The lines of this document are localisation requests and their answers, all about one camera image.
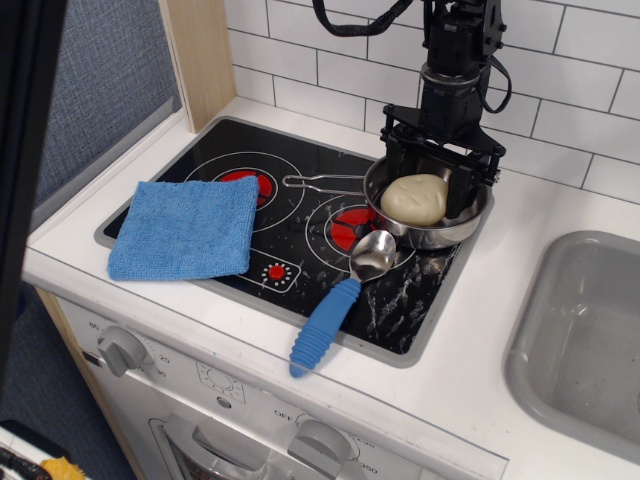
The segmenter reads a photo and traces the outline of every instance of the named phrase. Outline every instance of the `wooden panel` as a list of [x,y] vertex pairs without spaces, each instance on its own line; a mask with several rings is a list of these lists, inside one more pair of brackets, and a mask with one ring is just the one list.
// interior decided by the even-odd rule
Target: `wooden panel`
[[58,332],[60,332],[60,336],[67,346],[69,353],[71,353],[71,357],[78,367],[78,370],[80,370],[85,383],[93,394],[93,398],[95,398],[98,407],[100,407],[100,410],[104,415],[104,418],[107,420],[109,427],[111,427],[111,430],[113,431],[116,440],[120,444],[125,457],[127,457],[129,465],[131,465],[131,469],[139,480],[151,480],[147,479],[142,471],[142,468],[140,468],[140,465],[138,464],[138,461],[133,454],[133,450],[129,446],[124,433],[120,429],[120,424],[111,411],[111,406],[109,405],[106,396],[102,392],[102,389],[100,388],[96,377],[93,375],[91,368],[86,364],[84,357],[82,356],[82,349],[80,348],[78,340],[76,339],[73,331],[71,330],[71,327],[69,326],[69,323],[67,322],[67,318],[65,317],[64,312],[62,311],[62,308],[58,303],[58,299],[54,295],[45,292],[44,290],[40,290],[38,288],[36,290],[38,292],[38,295],[42,299],[42,303],[47,309],[47,312],[49,312],[54,325],[58,329]]
[[224,0],[158,0],[190,130],[236,96]]

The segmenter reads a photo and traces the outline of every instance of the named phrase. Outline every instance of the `stove knob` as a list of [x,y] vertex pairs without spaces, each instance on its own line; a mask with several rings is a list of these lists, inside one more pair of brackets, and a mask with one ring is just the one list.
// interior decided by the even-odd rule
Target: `stove knob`
[[140,340],[120,327],[109,327],[103,332],[98,339],[98,351],[116,377],[138,367],[147,356]]
[[309,420],[300,426],[287,451],[293,458],[327,478],[336,478],[352,453],[346,438],[315,420]]

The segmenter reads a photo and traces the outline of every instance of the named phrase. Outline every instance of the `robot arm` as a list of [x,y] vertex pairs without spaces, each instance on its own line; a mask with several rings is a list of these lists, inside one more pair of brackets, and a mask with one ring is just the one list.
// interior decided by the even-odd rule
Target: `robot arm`
[[[334,35],[369,36],[386,30],[411,4],[400,0],[369,26],[331,25],[322,0],[313,0],[320,22]],[[403,174],[407,158],[444,164],[452,172],[449,179],[447,218],[457,218],[473,202],[480,185],[498,180],[499,160],[505,148],[480,128],[484,110],[499,113],[511,97],[511,80],[493,56],[502,48],[500,0],[423,0],[423,46],[428,48],[422,67],[420,108],[396,105],[384,107],[387,116],[381,140],[387,145],[389,178]],[[508,91],[501,105],[492,109],[486,101],[491,67],[506,76]],[[461,155],[445,148],[451,144],[465,148]]]

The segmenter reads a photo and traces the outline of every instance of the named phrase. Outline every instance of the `blue spoon handle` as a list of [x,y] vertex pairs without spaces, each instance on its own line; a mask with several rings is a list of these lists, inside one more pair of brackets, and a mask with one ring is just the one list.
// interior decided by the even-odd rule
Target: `blue spoon handle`
[[289,355],[292,377],[301,377],[320,362],[361,290],[360,282],[347,278],[333,287],[318,304],[298,334]]

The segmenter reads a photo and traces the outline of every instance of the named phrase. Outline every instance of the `blue fabric wall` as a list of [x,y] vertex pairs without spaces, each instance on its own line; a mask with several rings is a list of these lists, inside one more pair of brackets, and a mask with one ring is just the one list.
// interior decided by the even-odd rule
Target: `blue fabric wall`
[[179,94],[156,0],[70,0],[36,205]]

